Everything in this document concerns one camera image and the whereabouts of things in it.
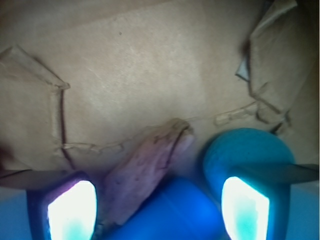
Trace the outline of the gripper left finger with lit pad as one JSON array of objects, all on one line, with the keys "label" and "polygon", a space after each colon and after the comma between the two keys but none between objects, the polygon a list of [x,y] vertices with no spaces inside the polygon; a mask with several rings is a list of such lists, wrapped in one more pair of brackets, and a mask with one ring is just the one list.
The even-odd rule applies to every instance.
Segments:
[{"label": "gripper left finger with lit pad", "polygon": [[2,240],[89,240],[96,218],[96,188],[82,171],[0,173]]}]

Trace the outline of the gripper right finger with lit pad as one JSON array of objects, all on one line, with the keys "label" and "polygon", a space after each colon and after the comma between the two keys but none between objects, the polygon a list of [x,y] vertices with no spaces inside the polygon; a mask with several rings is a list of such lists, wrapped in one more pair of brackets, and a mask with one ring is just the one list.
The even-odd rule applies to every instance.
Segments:
[{"label": "gripper right finger with lit pad", "polygon": [[318,240],[320,167],[244,164],[223,183],[221,210],[232,240]]}]

